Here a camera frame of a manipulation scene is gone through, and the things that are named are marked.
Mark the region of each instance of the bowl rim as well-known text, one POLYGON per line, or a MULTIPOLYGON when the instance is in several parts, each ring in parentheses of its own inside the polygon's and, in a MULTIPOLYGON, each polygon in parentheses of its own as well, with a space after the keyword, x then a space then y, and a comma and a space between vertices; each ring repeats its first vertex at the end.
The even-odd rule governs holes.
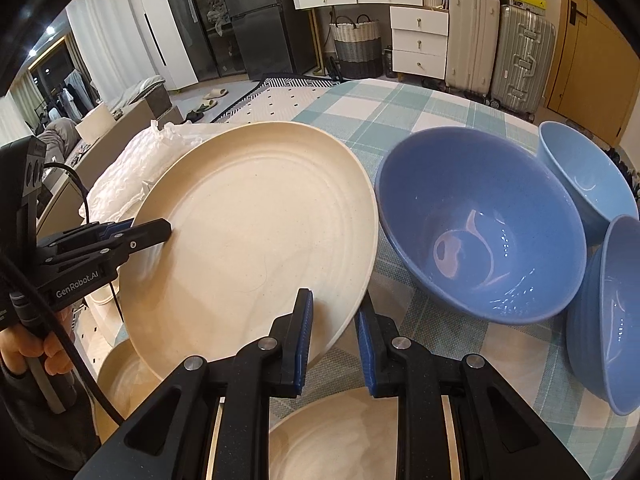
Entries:
POLYGON ((374 190, 375 190, 375 193, 376 193, 376 202, 378 203, 378 218, 380 220, 380 225, 382 225, 382 229, 385 232, 386 238, 389 240, 389 243, 391 244, 391 246, 394 248, 394 250, 396 251, 396 253, 400 257, 400 259, 402 260, 403 265, 407 266, 409 271, 418 279, 418 281, 423 283, 431 291, 432 294, 435 294, 436 296, 438 296, 442 300, 446 301, 447 303, 449 303, 450 305, 455 307, 455 309, 457 309, 457 310, 459 310, 461 312, 464 312, 466 314, 469 314, 470 316, 473 316, 473 317, 476 317, 476 318, 479 318, 479 319, 487 320, 489 322, 494 322, 494 323, 498 323, 498 324, 509 324, 509 325, 512 325, 512 326, 522 326, 522 325, 538 323, 538 322, 544 321, 546 319, 549 319, 549 318, 551 318, 553 316, 556 316, 557 314, 562 312, 569 305, 569 302, 578 293, 578 290, 580 289, 580 286, 582 285, 582 279, 584 277, 584 271, 585 271, 585 268, 587 266, 587 242, 586 242, 586 237, 584 235, 584 229, 582 227, 582 220, 580 219, 580 214, 578 213, 578 209, 576 208, 576 206, 574 204, 574 201, 572 200, 571 196, 569 195, 569 192, 565 189, 565 187, 558 180, 558 178, 552 173, 552 171, 548 167, 546 167, 544 164, 540 163, 540 161, 538 161, 537 158, 532 153, 529 153, 527 150, 525 150, 521 146, 517 145, 512 140, 505 139, 503 137, 498 136, 497 134, 489 134, 489 133, 484 132, 482 130, 478 130, 477 128, 470 128, 468 126, 453 126, 453 125, 452 126, 436 126, 434 128, 427 128, 425 130, 420 130, 419 132, 415 132, 415 133, 409 134, 409 136, 405 137, 403 140, 398 142, 394 147, 392 147, 388 152, 386 152, 386 155, 383 157, 382 161, 380 162, 380 165, 378 167, 378 171, 376 172, 374 190), (546 175, 549 177, 548 180, 549 180, 550 186, 556 186, 558 188, 558 191, 562 195, 564 195, 566 203, 569 206, 569 209, 571 211, 573 211, 573 213, 574 213, 574 223, 576 224, 576 227, 579 228, 579 229, 576 229, 576 230, 577 230, 578 233, 582 234, 581 238, 582 238, 582 241, 584 243, 584 245, 583 245, 584 251, 582 252, 581 262, 579 264, 579 267, 582 269, 582 271, 577 274, 577 277, 576 277, 576 280, 575 280, 575 284, 574 284, 574 288, 571 291, 571 293, 567 295, 568 300, 567 300, 565 306, 556 307, 555 309, 550 311, 548 314, 543 314, 543 315, 539 315, 539 316, 529 316, 529 317, 524 317, 524 318, 519 318, 519 319, 508 319, 507 322, 505 322, 505 319, 503 319, 503 318, 498 318, 498 317, 487 315, 487 314, 484 314, 484 313, 480 314, 478 312, 475 312, 475 311, 471 310, 470 308, 468 308, 464 303, 462 303, 461 301, 457 300, 452 295, 448 294, 446 291, 444 291, 442 288, 437 286, 431 280, 427 279, 426 275, 418 268, 418 266, 416 266, 414 264, 414 261, 411 258, 409 258, 409 256, 406 254, 406 252, 402 249, 402 247, 398 243, 398 240, 396 239, 396 237, 390 232, 388 222, 386 221, 385 213, 384 213, 384 211, 382 209, 382 206, 380 204, 380 179, 382 177, 383 168, 385 167, 385 164, 386 164, 389 156, 391 156, 392 153, 399 146, 401 146, 402 144, 408 142, 410 139, 413 139, 414 136, 424 136, 424 135, 428 135, 430 133, 437 132, 437 131, 440 131, 440 130, 449 130, 450 128, 459 128, 459 129, 462 129, 462 130, 471 130, 472 132, 475 132, 475 133, 481 134, 482 136, 485 136, 487 139, 491 139, 492 141, 501 143, 501 144, 503 144, 505 146, 509 146, 510 148, 516 148, 515 151, 517 153, 520 153, 522 156, 525 156, 526 158, 528 158, 532 162, 533 166, 539 168, 541 171, 543 171, 543 173, 546 173, 546 175))
MULTIPOLYGON (((586 202, 591 206, 591 208, 598 214, 600 215, 604 220, 606 220, 607 222, 613 222, 614 218, 609 218, 608 215, 605 215, 602 210, 595 205, 591 199, 585 195, 574 183, 573 180, 571 180, 571 178, 569 177, 569 175, 567 175, 566 171, 564 170, 564 168, 562 167, 562 165, 558 162, 558 160, 556 159, 555 155, 551 152, 551 150, 549 149, 549 147, 546 145, 545 139, 542 136, 542 129, 543 126, 545 126, 546 124, 558 124, 560 126, 562 126, 563 129, 565 130, 570 130, 570 133, 577 138, 580 139, 579 142, 581 142, 584 146, 592 146, 593 148, 595 148, 596 150, 598 150, 599 152, 602 152, 602 150, 598 147, 598 145, 593 142, 592 140, 588 139, 587 137, 585 137, 583 134, 581 134, 578 130, 573 129, 571 126, 568 126, 567 124, 562 124, 562 123, 558 123, 557 121, 544 121, 542 123, 540 123, 540 126, 538 127, 538 138, 540 140, 540 145, 542 145, 543 149, 545 150, 545 153, 551 158, 551 160, 554 162, 554 164, 556 165, 556 168, 558 168, 558 170, 562 173, 562 176, 564 176, 564 178, 567 180, 567 182, 569 184, 571 184, 571 187, 573 189, 575 189, 581 197, 583 197, 586 202)), ((626 182, 625 178, 622 176, 622 173, 620 173, 620 170, 618 169, 618 167, 613 163, 613 161, 605 155, 605 158, 607 160, 607 166, 610 168, 613 168, 617 175, 618 175, 618 179, 619 181, 624 185, 625 189, 628 190, 628 197, 631 199, 631 203, 636 203, 636 201, 634 200, 634 196, 633 193, 631 192, 631 190, 629 189, 629 184, 626 182)))
MULTIPOLYGON (((605 234, 604 241, 602 243, 602 258, 600 260, 600 275, 598 279, 598 286, 600 287, 600 293, 598 300, 600 301, 600 358, 602 359, 602 378, 604 380, 604 389, 607 393, 607 402, 609 406, 613 410, 616 415, 626 416, 631 412, 625 413, 619 409, 617 404, 614 402, 613 395, 611 393, 610 383, 609 383, 609 367, 605 365, 605 355, 604 355, 604 341, 605 341, 605 323, 604 323, 604 276, 605 276, 605 267, 607 261, 607 255, 609 253, 609 240, 611 238, 611 234, 613 230, 616 228, 618 223, 626 218, 631 218, 635 222, 639 222, 637 218, 634 218, 631 215, 619 215, 616 216, 611 224, 609 224, 609 228, 607 229, 607 233, 605 234)), ((638 403, 640 404, 640 392, 638 393, 638 403)))

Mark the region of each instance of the glass cabinet door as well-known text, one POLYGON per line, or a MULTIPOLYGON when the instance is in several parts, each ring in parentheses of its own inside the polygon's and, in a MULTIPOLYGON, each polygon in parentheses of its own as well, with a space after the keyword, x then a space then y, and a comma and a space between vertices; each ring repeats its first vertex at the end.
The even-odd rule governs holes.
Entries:
POLYGON ((169 0, 169 6, 198 81, 219 77, 213 50, 194 0, 169 0))
POLYGON ((194 0, 221 76, 244 73, 225 0, 194 0))

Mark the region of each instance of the sleeve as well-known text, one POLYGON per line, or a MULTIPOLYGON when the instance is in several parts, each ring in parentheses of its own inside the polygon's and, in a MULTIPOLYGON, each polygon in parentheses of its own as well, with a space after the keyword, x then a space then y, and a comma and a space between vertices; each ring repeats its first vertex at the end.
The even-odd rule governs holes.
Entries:
POLYGON ((56 415, 49 410, 30 372, 14 376, 0 361, 0 394, 18 432, 50 480, 75 476, 100 447, 91 401, 76 378, 75 405, 56 415))

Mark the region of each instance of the silver suitcase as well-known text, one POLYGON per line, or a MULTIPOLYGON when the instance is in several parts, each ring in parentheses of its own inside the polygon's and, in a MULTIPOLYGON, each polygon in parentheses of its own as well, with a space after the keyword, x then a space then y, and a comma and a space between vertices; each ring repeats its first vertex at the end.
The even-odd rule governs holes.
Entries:
POLYGON ((502 6, 491 83, 491 106, 533 114, 538 109, 556 44, 556 28, 529 10, 502 6))
POLYGON ((448 87, 489 93, 499 22, 500 0, 449 0, 448 87))

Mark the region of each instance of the curtain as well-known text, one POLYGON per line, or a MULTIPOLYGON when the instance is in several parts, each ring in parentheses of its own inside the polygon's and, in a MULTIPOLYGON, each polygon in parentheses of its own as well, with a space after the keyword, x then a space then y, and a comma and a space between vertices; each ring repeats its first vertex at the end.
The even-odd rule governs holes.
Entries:
POLYGON ((103 101, 156 74, 129 0, 73 0, 66 8, 78 49, 103 101))
POLYGON ((32 129, 36 129, 36 126, 40 123, 36 108, 42 104, 44 97, 36 83, 33 82, 31 73, 25 70, 20 77, 14 80, 9 92, 14 98, 18 110, 20 110, 22 118, 29 123, 32 129))
POLYGON ((33 135, 24 122, 11 93, 0 98, 0 146, 33 135))
POLYGON ((80 73, 84 88, 95 104, 100 96, 98 92, 95 91, 95 88, 91 86, 91 74, 89 74, 89 69, 84 64, 84 59, 82 59, 76 38, 72 32, 65 34, 65 44, 66 50, 69 52, 69 57, 71 58, 71 63, 74 64, 74 68, 80 73))

